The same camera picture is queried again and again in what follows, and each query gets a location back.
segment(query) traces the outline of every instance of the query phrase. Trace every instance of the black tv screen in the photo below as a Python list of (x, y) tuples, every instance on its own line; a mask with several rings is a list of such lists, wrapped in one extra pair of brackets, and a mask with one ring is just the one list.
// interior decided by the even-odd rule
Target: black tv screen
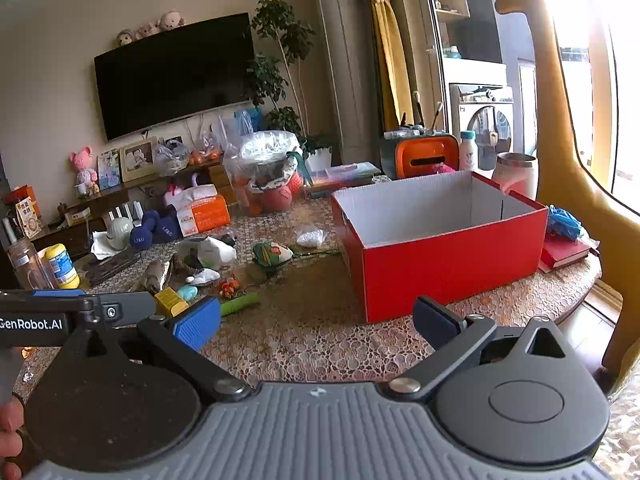
[(249, 15), (160, 32), (94, 59), (107, 139), (248, 99)]

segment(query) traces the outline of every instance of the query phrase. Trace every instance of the white bottle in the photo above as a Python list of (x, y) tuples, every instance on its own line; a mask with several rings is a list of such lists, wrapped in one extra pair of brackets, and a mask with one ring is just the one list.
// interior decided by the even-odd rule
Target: white bottle
[(476, 133), (471, 130), (460, 132), (460, 171), (478, 169), (478, 146), (476, 145)]

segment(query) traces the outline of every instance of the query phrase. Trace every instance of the human hand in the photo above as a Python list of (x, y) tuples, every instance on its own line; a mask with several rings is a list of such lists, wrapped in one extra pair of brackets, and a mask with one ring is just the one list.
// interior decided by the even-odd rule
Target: human hand
[[(0, 461), (6, 457), (18, 456), (22, 451), (22, 439), (16, 430), (23, 424), (24, 410), (16, 397), (0, 406)], [(11, 462), (2, 465), (0, 474), (4, 480), (20, 480), (22, 476), (20, 468)]]

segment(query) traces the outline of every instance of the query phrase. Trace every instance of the yellow curtain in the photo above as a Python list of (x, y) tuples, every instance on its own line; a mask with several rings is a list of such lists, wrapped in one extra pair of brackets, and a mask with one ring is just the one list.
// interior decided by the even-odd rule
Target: yellow curtain
[(402, 39), (389, 0), (371, 0), (371, 6), (378, 44), (384, 126), (385, 131), (395, 130), (403, 113), (406, 113), (407, 123), (414, 122), (414, 108)]

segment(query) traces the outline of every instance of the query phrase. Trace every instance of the plant stem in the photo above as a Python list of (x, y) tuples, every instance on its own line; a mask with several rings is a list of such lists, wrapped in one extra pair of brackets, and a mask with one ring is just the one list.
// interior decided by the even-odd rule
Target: plant stem
[(298, 115), (300, 118), (300, 128), (302, 129), (302, 136), (306, 139), (306, 129), (305, 125), (302, 122), (302, 111), (300, 110), (300, 101), (298, 99), (298, 93), (296, 92), (296, 86), (293, 84), (293, 78), (291, 77), (291, 72), (289, 70), (289, 63), (287, 63), (287, 56), (284, 54), (284, 49), (282, 47), (282, 43), (280, 43), (280, 37), (276, 34), (276, 41), (278, 42), (278, 46), (280, 47), (280, 53), (282, 54), (282, 60), (284, 61), (284, 68), (287, 69), (287, 76), (289, 76), (289, 82), (291, 83), (291, 90), (293, 91), (293, 97), (296, 100), (296, 107), (298, 108)]
[(300, 99), (302, 100), (302, 107), (305, 109), (305, 127), (306, 131), (309, 131), (309, 114), (306, 111), (306, 99), (305, 99), (305, 91), (302, 89), (302, 79), (300, 77), (300, 73), (302, 72), (302, 63), (299, 61), (296, 63), (298, 66), (298, 86), (300, 87)]

